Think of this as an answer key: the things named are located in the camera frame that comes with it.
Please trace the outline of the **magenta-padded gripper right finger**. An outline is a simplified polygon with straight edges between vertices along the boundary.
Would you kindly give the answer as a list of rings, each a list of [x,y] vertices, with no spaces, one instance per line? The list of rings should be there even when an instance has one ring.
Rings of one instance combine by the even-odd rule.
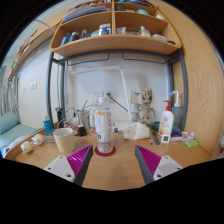
[[[154,152],[136,145],[135,156],[145,184],[152,183],[182,169],[170,156],[159,156]]]

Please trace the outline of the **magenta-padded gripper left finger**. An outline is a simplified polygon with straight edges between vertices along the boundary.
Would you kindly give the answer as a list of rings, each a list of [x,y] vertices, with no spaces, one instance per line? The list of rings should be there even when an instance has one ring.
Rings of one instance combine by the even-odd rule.
[[[92,156],[93,146],[89,145],[72,153],[68,157],[58,156],[44,170],[81,186]]]

